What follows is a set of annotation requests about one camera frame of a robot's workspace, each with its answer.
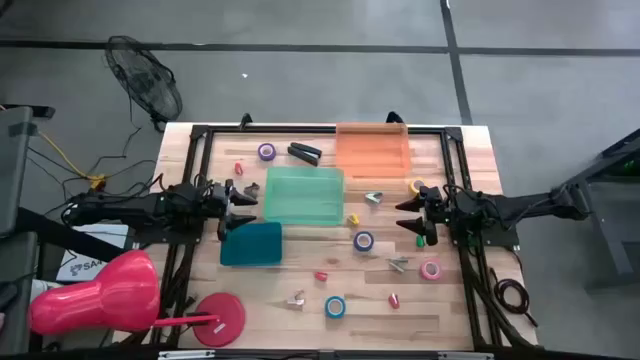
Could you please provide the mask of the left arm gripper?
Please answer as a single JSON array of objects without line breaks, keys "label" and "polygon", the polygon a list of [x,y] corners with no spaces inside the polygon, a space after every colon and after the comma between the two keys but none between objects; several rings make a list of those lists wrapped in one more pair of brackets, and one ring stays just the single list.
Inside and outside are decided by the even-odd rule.
[{"label": "left arm gripper", "polygon": [[231,203],[235,206],[253,206],[257,205],[258,201],[238,192],[236,188],[229,190],[220,182],[208,181],[204,184],[200,200],[200,215],[205,219],[218,220],[216,234],[219,241],[225,241],[230,230],[257,219],[253,215],[232,214]]}]

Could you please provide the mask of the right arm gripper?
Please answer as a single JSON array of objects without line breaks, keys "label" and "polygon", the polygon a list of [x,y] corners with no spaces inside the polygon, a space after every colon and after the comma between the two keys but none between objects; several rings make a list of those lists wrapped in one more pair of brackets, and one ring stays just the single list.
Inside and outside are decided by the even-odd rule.
[{"label": "right arm gripper", "polygon": [[421,194],[410,200],[406,200],[395,206],[397,210],[419,212],[424,206],[424,219],[422,217],[409,220],[397,220],[396,224],[418,235],[424,235],[426,244],[434,246],[438,243],[437,224],[443,224],[446,220],[446,206],[437,187],[421,187]]}]

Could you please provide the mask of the pink tape roll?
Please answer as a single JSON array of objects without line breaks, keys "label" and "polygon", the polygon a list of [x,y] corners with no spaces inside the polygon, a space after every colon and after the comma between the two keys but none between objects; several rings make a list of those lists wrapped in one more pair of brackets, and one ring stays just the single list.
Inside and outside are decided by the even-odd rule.
[{"label": "pink tape roll", "polygon": [[442,276],[440,263],[436,259],[429,259],[420,266],[420,275],[426,280],[438,280]]}]

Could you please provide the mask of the dark blue tape roll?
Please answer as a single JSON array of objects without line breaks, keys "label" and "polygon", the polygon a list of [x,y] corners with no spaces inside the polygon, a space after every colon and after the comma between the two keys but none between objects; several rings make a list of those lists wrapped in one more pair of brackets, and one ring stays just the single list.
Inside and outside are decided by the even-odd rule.
[{"label": "dark blue tape roll", "polygon": [[374,237],[370,232],[360,231],[354,235],[353,245],[359,252],[369,252],[374,246]]}]

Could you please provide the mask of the black stapler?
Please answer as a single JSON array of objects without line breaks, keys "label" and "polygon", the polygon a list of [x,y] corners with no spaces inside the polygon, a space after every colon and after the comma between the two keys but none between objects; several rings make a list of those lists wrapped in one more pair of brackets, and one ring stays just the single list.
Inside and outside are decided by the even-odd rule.
[{"label": "black stapler", "polygon": [[287,148],[287,152],[314,167],[318,166],[319,160],[322,156],[322,151],[320,149],[297,142],[291,142]]}]

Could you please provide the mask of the light blue tape roll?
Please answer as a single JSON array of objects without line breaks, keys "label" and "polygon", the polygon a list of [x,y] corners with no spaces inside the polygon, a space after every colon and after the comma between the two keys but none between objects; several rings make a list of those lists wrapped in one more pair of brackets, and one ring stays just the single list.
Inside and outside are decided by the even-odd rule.
[{"label": "light blue tape roll", "polygon": [[326,300],[324,310],[328,318],[340,319],[346,312],[346,302],[340,296],[331,296]]}]

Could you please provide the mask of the dark teal plastic bin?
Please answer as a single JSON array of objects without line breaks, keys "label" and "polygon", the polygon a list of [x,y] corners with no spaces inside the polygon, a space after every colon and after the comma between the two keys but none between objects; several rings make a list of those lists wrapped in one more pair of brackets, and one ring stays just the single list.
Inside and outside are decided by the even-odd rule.
[{"label": "dark teal plastic bin", "polygon": [[277,222],[246,224],[227,234],[221,243],[223,266],[278,265],[283,256],[282,225]]}]

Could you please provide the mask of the light green translucent bin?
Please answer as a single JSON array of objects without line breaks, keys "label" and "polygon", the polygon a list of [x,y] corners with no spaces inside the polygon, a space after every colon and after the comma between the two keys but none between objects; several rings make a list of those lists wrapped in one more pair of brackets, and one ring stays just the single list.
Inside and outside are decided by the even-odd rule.
[{"label": "light green translucent bin", "polygon": [[336,168],[271,167],[263,217],[283,225],[339,226],[344,216],[344,173]]}]

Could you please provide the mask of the orange translucent plastic bin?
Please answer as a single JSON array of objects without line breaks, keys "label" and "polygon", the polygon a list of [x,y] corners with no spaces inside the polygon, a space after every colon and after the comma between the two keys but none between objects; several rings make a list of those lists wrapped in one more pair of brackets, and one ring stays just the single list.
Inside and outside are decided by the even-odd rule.
[{"label": "orange translucent plastic bin", "polygon": [[350,177],[406,177],[411,170],[409,134],[401,123],[336,126],[336,166]]}]

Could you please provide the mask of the black floor fan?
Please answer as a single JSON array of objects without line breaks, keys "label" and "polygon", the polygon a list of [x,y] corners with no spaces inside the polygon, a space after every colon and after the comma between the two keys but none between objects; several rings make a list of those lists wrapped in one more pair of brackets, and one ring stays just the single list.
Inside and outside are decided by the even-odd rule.
[{"label": "black floor fan", "polygon": [[105,47],[107,64],[128,97],[149,116],[157,132],[183,110],[174,72],[132,37],[111,36]]}]

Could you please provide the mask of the white printed box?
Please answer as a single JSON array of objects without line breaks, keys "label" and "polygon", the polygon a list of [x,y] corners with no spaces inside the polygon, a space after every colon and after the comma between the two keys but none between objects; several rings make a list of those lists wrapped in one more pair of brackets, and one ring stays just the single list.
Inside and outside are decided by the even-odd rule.
[{"label": "white printed box", "polygon": [[[129,227],[118,224],[94,224],[77,226],[75,230],[88,233],[103,242],[123,249]],[[90,281],[107,265],[107,262],[66,250],[55,280],[59,283]]]}]

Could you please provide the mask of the pink desk lamp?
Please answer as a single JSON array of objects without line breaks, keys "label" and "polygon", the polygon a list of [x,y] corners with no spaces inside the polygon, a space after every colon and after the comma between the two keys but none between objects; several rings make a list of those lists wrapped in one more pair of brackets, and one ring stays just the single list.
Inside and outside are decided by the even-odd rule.
[{"label": "pink desk lamp", "polygon": [[162,319],[160,306],[160,286],[151,258],[142,250],[131,250],[109,262],[91,281],[37,296],[29,306],[28,323],[40,335],[94,327],[140,332],[191,325],[196,338],[210,347],[232,343],[246,324],[244,306],[230,293],[207,296],[193,315]]}]

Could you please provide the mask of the black side table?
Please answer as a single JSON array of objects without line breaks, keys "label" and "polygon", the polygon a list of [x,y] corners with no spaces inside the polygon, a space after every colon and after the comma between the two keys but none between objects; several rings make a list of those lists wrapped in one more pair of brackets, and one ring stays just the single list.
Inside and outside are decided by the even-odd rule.
[{"label": "black side table", "polygon": [[595,237],[611,266],[585,289],[640,288],[640,127],[592,154],[565,182],[582,190]]}]

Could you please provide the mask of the grey metal cabinet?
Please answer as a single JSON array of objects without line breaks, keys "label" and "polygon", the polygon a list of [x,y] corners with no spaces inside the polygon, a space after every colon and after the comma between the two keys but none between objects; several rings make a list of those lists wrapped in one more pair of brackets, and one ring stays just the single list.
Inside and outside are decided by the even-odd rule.
[{"label": "grey metal cabinet", "polygon": [[32,131],[30,108],[0,111],[0,238],[15,227]]}]

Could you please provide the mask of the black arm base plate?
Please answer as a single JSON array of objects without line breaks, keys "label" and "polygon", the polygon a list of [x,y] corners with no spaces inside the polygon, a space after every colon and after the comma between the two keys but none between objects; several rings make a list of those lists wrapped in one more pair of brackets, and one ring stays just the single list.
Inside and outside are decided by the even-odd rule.
[{"label": "black arm base plate", "polygon": [[130,227],[127,237],[139,244],[190,245],[201,241],[203,229],[203,221],[178,226]]},{"label": "black arm base plate", "polygon": [[450,231],[452,239],[457,244],[468,245],[471,247],[478,246],[482,243],[484,246],[494,246],[502,248],[518,248],[520,246],[519,238],[515,229],[509,231],[502,230],[500,227],[484,229],[484,230],[456,230]]}]

